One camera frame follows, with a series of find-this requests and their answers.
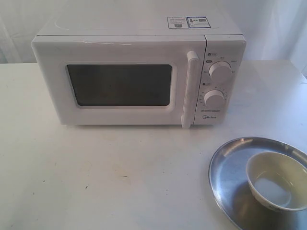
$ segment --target microwave window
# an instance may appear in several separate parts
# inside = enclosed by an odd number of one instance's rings
[[[80,106],[167,106],[170,65],[67,65]]]

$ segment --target bowl rim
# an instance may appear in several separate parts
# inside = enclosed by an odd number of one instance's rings
[[[303,164],[301,164],[301,163],[298,162],[296,159],[294,159],[294,158],[292,158],[292,157],[289,157],[289,156],[287,156],[287,155],[285,155],[285,154],[282,154],[282,153],[279,153],[279,152],[274,152],[274,151],[260,152],[260,153],[257,153],[257,154],[255,154],[255,155],[251,156],[251,157],[249,158],[249,160],[247,161],[247,163],[246,163],[245,171],[246,171],[246,175],[247,175],[247,177],[248,177],[249,186],[251,186],[252,189],[257,193],[257,195],[259,195],[263,200],[265,200],[265,201],[266,201],[267,203],[269,203],[270,205],[272,205],[272,206],[274,206],[274,207],[277,207],[277,208],[279,208],[279,209],[281,209],[281,210],[284,210],[284,211],[302,211],[302,210],[306,209],[306,208],[307,208],[307,204],[305,204],[304,206],[298,207],[298,208],[288,208],[288,207],[279,206],[279,205],[273,203],[272,201],[269,201],[268,199],[266,199],[266,198],[265,198],[262,194],[260,194],[260,193],[258,192],[258,190],[255,188],[255,186],[253,185],[253,183],[252,183],[251,180],[250,180],[249,173],[248,173],[248,172],[249,172],[248,169],[249,169],[250,163],[251,163],[252,160],[255,159],[256,157],[258,157],[258,156],[260,156],[260,155],[263,155],[263,154],[268,154],[268,153],[270,153],[270,154],[276,154],[276,155],[279,155],[280,157],[289,158],[289,159],[291,159],[292,161],[295,161],[296,163],[300,164],[301,167],[307,171],[307,168],[306,168]]]

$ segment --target timer knob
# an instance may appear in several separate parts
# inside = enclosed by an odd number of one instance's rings
[[[213,82],[225,82],[231,78],[231,66],[225,61],[215,62],[213,65],[211,65],[209,74]]]
[[[211,109],[222,108],[225,104],[224,95],[219,90],[211,90],[207,92],[203,99],[205,101],[206,106]]]

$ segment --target brand logo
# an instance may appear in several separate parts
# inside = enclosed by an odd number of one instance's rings
[[[217,117],[216,116],[207,116],[207,115],[204,115],[202,116],[203,119],[216,119]]]

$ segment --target metal plate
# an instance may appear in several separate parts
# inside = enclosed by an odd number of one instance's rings
[[[305,153],[279,141],[254,137],[229,141],[215,152],[209,167],[210,185],[218,206],[242,230],[306,230],[307,210],[278,213],[253,197],[245,167],[252,155],[263,151],[285,154],[307,167]]]

